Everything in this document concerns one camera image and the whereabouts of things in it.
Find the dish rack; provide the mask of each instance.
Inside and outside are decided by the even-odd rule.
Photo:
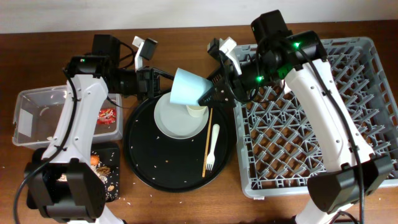
[[[331,71],[359,132],[377,156],[389,155],[394,171],[381,187],[398,185],[398,108],[374,43],[367,37],[326,39]],[[235,48],[241,65],[257,45]],[[262,99],[277,92],[264,86]],[[309,177],[325,172],[317,138],[292,92],[270,103],[237,102],[234,108],[243,193],[250,198],[307,194]]]

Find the white fork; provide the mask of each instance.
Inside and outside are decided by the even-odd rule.
[[[220,126],[218,124],[213,125],[213,130],[211,131],[211,145],[210,145],[210,153],[207,156],[206,160],[206,170],[212,170],[214,166],[214,161],[216,160],[214,156],[214,150],[216,149],[216,143],[218,138],[218,133],[220,131]]]

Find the plastic bin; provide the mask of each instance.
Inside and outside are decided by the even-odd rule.
[[[322,40],[340,95],[377,156],[389,155],[395,170],[381,187],[398,185],[397,105],[374,43],[367,37]],[[241,64],[257,45],[235,48]],[[277,93],[267,86],[264,98]],[[277,103],[237,103],[234,109],[243,193],[250,198],[307,194],[307,180],[325,172],[322,154],[300,102],[292,92]]]
[[[16,126],[12,143],[30,149],[47,147],[49,139],[55,133],[63,104],[67,94],[67,86],[54,86],[25,90],[18,94],[14,112]],[[111,100],[122,106],[119,94],[109,94]],[[105,100],[101,109],[116,108],[116,122],[97,124],[93,143],[119,140],[123,136],[123,114],[119,107]]]

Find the green light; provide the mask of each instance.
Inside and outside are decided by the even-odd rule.
[[[301,44],[300,42],[296,42],[296,43],[293,44],[293,46],[294,46],[295,48],[298,48],[298,47],[300,46],[300,44]]]

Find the wooden chopstick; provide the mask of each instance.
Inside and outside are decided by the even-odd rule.
[[[205,160],[203,161],[203,172],[201,173],[202,177],[205,177],[205,172],[206,172],[207,152],[208,152],[208,148],[209,148],[210,131],[211,131],[211,118],[212,117],[213,117],[213,109],[210,108],[209,127],[207,128],[207,139],[206,139],[206,148],[205,148]]]

